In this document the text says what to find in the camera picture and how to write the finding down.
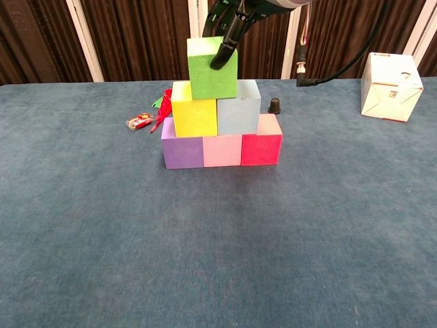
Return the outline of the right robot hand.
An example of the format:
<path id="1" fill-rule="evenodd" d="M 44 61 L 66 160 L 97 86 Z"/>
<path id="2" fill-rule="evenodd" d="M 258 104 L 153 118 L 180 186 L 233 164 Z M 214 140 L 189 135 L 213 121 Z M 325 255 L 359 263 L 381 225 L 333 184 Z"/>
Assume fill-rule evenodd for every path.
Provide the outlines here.
<path id="1" fill-rule="evenodd" d="M 203 37 L 211 37 L 217 32 L 223 38 L 210 62 L 211 69 L 220 70 L 225 66 L 243 35 L 257 21 L 291 12 L 304 4 L 305 1 L 215 1 L 208 11 L 202 33 Z"/>

